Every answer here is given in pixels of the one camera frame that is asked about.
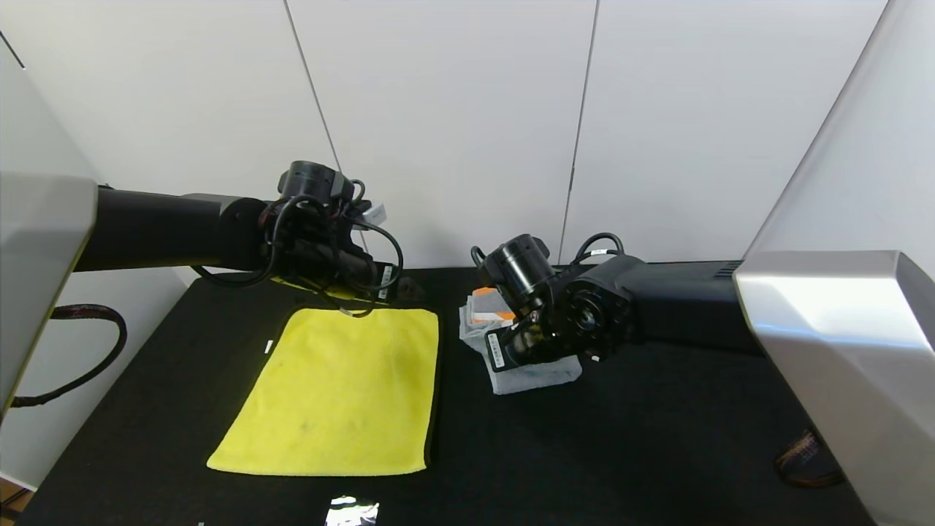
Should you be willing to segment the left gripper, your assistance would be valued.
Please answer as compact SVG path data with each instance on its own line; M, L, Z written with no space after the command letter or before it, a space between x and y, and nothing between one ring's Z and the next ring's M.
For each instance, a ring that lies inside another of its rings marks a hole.
M423 287L411 277L401 277L393 263L378 261L371 254L354 246L338 250L338 286L364 302L388 304L394 302L424 302Z

